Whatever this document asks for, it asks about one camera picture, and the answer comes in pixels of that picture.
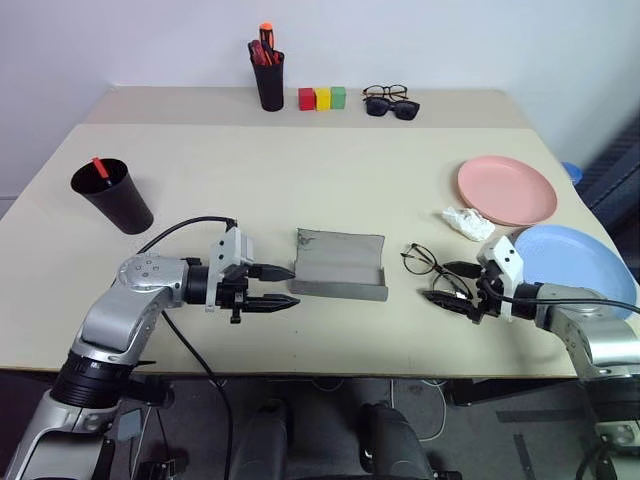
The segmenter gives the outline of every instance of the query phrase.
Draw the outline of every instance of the yellow block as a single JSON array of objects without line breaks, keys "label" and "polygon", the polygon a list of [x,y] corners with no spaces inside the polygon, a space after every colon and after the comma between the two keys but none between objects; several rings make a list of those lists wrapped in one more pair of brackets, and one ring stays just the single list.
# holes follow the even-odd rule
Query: yellow block
[{"label": "yellow block", "polygon": [[330,88],[314,88],[316,93],[316,110],[331,109],[331,89]]}]

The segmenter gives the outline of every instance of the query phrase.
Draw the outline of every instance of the red marker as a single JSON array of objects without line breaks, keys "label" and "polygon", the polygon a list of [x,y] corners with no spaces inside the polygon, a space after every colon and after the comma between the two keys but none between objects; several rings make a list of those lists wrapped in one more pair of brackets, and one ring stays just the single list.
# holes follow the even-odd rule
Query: red marker
[{"label": "red marker", "polygon": [[96,167],[96,170],[98,170],[98,174],[102,178],[104,178],[104,181],[107,184],[107,187],[112,186],[113,183],[109,179],[109,172],[107,172],[107,169],[104,168],[104,165],[102,164],[102,160],[100,160],[100,157],[93,157],[91,161],[93,162],[93,165]]}]

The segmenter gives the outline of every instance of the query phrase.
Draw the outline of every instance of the pen holder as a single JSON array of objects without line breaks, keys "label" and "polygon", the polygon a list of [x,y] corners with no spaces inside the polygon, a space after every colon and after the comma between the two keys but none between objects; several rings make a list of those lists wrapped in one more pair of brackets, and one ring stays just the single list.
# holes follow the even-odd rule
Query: pen holder
[{"label": "pen holder", "polygon": [[103,158],[111,174],[111,184],[100,177],[93,163],[87,163],[71,179],[71,188],[89,200],[105,217],[127,235],[144,232],[153,223],[153,214],[144,202],[124,162]]},{"label": "pen holder", "polygon": [[256,65],[252,62],[256,75],[256,84],[260,103],[267,112],[277,112],[284,106],[283,68],[284,53],[280,54],[280,63],[270,66]]}]

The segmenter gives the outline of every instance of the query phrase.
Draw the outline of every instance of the pink plate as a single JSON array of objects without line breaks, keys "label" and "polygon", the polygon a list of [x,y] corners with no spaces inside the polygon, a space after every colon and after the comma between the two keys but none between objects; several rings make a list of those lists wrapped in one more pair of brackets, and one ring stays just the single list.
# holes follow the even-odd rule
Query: pink plate
[{"label": "pink plate", "polygon": [[558,206],[555,190],[540,172],[498,155],[465,162],[458,171],[458,188],[468,205],[503,225],[533,225]]}]

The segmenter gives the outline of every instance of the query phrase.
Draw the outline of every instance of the table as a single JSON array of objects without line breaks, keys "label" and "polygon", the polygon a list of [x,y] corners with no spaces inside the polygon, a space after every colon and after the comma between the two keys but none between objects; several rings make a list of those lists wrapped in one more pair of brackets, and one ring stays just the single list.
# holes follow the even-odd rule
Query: table
[{"label": "table", "polygon": [[[259,108],[254,89],[118,88],[64,140],[0,221],[0,366],[57,369],[91,304],[128,256],[160,231],[198,215],[236,217],[256,261],[292,267],[296,228],[386,237],[385,303],[301,297],[274,314],[187,306],[170,312],[223,374],[420,377],[570,377],[562,343],[531,322],[486,317],[480,326],[427,303],[427,280],[399,253],[412,241],[441,262],[473,260],[480,244],[439,218],[462,206],[458,167],[482,154],[518,158],[544,174],[559,206],[547,223],[580,229],[612,250],[569,176],[511,100],[497,91],[418,92],[414,122],[368,117],[358,92],[347,109],[300,112],[295,93],[278,113]],[[127,162],[155,214],[147,232],[126,236],[69,188],[91,157]],[[495,235],[511,232],[498,227]],[[199,224],[155,252],[207,259],[220,225]],[[287,293],[251,282],[254,294]],[[632,320],[636,331],[637,320]],[[143,355],[146,371],[200,372],[161,321]]]}]

